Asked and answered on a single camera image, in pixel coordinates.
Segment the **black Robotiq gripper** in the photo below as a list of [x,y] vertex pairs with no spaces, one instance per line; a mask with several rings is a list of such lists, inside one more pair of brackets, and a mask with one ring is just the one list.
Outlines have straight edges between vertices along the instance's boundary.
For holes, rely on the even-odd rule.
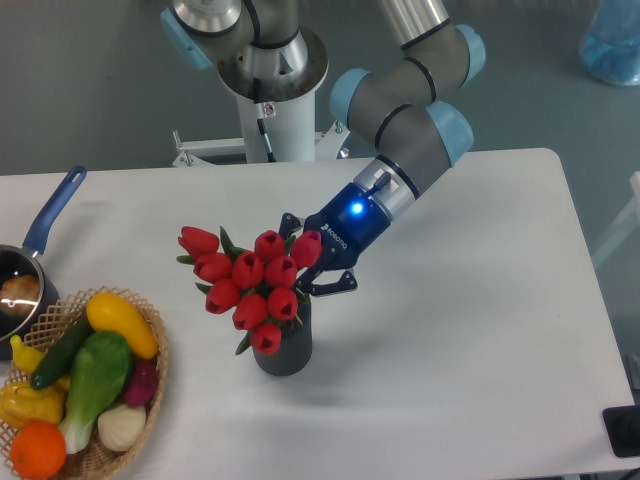
[[321,235],[322,253],[314,266],[320,272],[344,270],[330,283],[314,282],[307,270],[296,281],[296,288],[310,296],[330,296],[355,291],[358,281],[352,269],[366,250],[391,224],[385,210],[374,200],[380,190],[374,185],[364,190],[354,182],[347,184],[319,212],[305,218],[285,212],[280,220],[279,235],[287,240],[303,228]]

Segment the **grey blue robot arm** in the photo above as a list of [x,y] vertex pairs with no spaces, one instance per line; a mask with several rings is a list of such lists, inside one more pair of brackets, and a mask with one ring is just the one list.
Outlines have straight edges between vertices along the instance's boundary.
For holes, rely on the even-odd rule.
[[[360,254],[463,156],[473,142],[464,116],[445,102],[483,68],[482,39],[454,25],[439,1],[380,5],[403,54],[389,74],[352,69],[335,82],[338,128],[369,143],[375,158],[318,213],[282,217],[283,237],[316,230],[322,254],[298,291],[356,288]],[[323,42],[299,20],[296,1],[173,1],[163,30],[194,69],[215,68],[235,96],[247,160],[310,161],[315,93],[328,71]]]

